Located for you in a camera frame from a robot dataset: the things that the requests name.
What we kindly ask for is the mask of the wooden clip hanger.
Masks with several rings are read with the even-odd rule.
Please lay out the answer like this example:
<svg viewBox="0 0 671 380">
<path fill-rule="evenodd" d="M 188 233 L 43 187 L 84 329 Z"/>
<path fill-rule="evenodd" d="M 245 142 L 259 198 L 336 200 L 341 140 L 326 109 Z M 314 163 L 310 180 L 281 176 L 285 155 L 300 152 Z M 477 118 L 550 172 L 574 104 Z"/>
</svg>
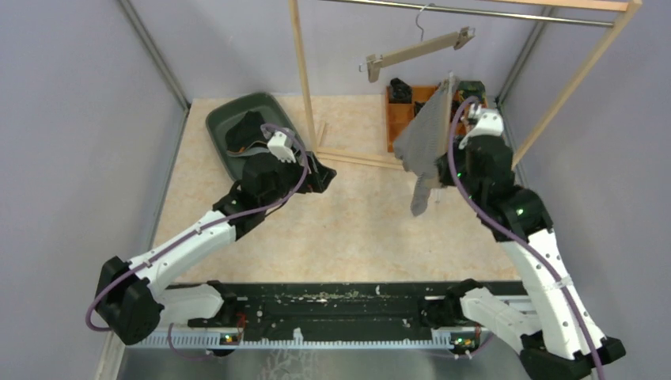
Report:
<svg viewBox="0 0 671 380">
<path fill-rule="evenodd" d="M 475 28 L 463 27 L 457 32 L 447 33 L 425 41 L 425 31 L 419 24 L 419 16 L 422 12 L 427 10 L 429 6 L 434 6 L 434 3 L 428 3 L 423 6 L 415 17 L 415 26 L 421 31 L 419 43 L 380 55 L 368 55 L 366 61 L 358 65 L 358 72 L 362 73 L 365 71 L 369 83 L 375 83 L 379 79 L 380 71 L 383 68 L 416 59 L 424 55 L 429 55 L 446 48 L 452 48 L 455 51 L 459 50 L 476 36 Z"/>
<path fill-rule="evenodd" d="M 436 118 L 436 148 L 435 148 L 435 165 L 440 157 L 446 154 L 448 143 L 448 134 L 450 130 L 450 119 L 453 104 L 453 95 L 455 86 L 457 86 L 458 77 L 452 72 L 449 72 L 447 79 L 442 83 L 440 88 L 441 96 L 438 99 L 438 113 Z"/>
</svg>

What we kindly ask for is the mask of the grey striped underwear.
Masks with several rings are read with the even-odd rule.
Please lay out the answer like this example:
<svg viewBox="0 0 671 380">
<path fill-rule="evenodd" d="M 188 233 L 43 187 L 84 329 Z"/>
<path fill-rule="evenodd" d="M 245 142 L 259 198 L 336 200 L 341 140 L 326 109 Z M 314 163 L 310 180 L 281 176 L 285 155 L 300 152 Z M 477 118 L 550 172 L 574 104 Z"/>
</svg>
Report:
<svg viewBox="0 0 671 380">
<path fill-rule="evenodd" d="M 414 216 L 426 211 L 432 190 L 441 187 L 438 167 L 434 162 L 440 88 L 393 143 L 395 158 L 401 160 L 406 172 L 412 172 L 417 177 L 410 205 Z"/>
</svg>

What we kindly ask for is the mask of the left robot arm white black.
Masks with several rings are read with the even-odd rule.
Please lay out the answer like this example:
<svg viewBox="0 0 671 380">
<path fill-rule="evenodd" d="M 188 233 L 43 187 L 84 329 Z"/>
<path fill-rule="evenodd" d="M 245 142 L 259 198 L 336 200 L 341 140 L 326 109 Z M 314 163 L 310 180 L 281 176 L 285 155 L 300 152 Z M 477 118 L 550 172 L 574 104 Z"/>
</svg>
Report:
<svg viewBox="0 0 671 380">
<path fill-rule="evenodd" d="M 98 314 L 103 329 L 114 332 L 126 345 L 146 339 L 158 327 L 213 322 L 232 325 L 237 306 L 213 282 L 176 286 L 174 280 L 210 254 L 241 240 L 294 194 L 323 193 L 336 178 L 312 152 L 300 161 L 282 162 L 270 153 L 245 160 L 241 177 L 229 192 L 192 226 L 163 245 L 122 260 L 107 260 L 98 279 L 87 326 Z"/>
</svg>

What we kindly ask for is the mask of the black underwear orange trim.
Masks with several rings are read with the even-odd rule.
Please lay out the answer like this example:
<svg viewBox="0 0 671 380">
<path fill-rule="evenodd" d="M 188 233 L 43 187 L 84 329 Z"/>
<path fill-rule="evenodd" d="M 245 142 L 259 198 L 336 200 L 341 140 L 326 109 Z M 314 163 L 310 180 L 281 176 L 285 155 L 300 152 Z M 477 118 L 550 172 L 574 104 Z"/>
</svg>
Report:
<svg viewBox="0 0 671 380">
<path fill-rule="evenodd" d="M 260 112 L 246 112 L 242 119 L 225 134 L 226 155 L 241 158 L 257 154 L 269 154 L 268 138 L 264 136 L 261 130 L 263 124 L 265 124 L 265 119 Z"/>
</svg>

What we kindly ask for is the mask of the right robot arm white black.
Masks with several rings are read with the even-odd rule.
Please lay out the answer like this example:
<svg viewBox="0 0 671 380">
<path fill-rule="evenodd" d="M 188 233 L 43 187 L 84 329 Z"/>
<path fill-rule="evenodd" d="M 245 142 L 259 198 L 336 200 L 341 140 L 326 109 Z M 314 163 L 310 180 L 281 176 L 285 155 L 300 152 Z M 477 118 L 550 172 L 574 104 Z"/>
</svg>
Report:
<svg viewBox="0 0 671 380">
<path fill-rule="evenodd" d="M 542 199 L 515 182 L 512 150 L 492 135 L 452 142 L 442 158 L 442 181 L 455 187 L 499 243 L 535 310 L 527 315 L 467 279 L 449 290 L 445 315 L 489 329 L 516 353 L 532 379 L 605 377 L 605 366 L 625 356 L 621 340 L 591 318 L 563 263 L 552 219 Z"/>
</svg>

